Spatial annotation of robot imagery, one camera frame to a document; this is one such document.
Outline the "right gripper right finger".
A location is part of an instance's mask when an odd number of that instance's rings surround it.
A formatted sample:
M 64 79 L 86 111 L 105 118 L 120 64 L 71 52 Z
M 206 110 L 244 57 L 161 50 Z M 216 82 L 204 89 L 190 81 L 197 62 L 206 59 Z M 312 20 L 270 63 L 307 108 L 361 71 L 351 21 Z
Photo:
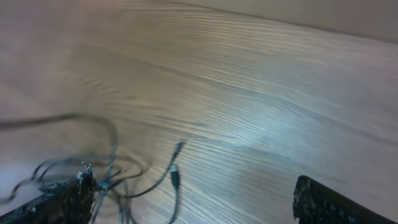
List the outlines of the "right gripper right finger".
M 306 175 L 297 179 L 292 210 L 299 224 L 397 224 Z

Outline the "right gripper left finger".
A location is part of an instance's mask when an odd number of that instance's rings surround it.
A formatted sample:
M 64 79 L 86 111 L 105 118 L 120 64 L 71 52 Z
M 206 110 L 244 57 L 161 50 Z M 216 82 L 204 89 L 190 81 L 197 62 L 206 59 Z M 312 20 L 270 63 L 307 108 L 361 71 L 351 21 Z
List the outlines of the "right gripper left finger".
M 88 224 L 98 184 L 90 166 L 66 182 L 42 185 L 37 198 L 1 215 L 1 224 Z

